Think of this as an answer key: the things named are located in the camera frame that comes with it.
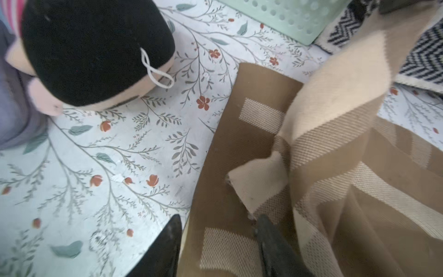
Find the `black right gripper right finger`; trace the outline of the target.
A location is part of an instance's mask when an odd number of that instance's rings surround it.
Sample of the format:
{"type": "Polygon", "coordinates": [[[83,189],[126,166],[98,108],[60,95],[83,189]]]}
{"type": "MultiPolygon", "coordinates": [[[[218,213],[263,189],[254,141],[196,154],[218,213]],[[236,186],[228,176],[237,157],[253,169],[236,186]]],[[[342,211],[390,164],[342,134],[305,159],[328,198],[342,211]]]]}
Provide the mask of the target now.
{"type": "Polygon", "coordinates": [[[254,233],[265,277],[313,276],[266,215],[257,218],[254,233]]]}

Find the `brown beige plaid scarf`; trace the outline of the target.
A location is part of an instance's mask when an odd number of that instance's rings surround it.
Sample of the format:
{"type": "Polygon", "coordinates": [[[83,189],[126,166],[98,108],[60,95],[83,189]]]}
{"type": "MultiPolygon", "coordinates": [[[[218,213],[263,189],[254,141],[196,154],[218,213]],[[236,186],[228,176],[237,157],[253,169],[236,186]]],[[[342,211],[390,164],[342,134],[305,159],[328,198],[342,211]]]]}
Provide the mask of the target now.
{"type": "Polygon", "coordinates": [[[383,31],[306,84],[239,67],[200,174],[180,277],[262,277],[266,215],[314,277],[440,277],[443,153],[378,116],[393,83],[383,31]]]}

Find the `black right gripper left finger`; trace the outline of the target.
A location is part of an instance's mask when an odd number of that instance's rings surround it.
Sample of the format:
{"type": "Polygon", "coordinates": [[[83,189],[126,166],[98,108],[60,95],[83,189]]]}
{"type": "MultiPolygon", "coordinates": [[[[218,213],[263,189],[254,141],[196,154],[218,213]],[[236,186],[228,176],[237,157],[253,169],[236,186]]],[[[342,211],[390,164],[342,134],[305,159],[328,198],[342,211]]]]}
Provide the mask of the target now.
{"type": "Polygon", "coordinates": [[[176,277],[180,258],[182,223],[173,215],[127,277],[176,277]]]}

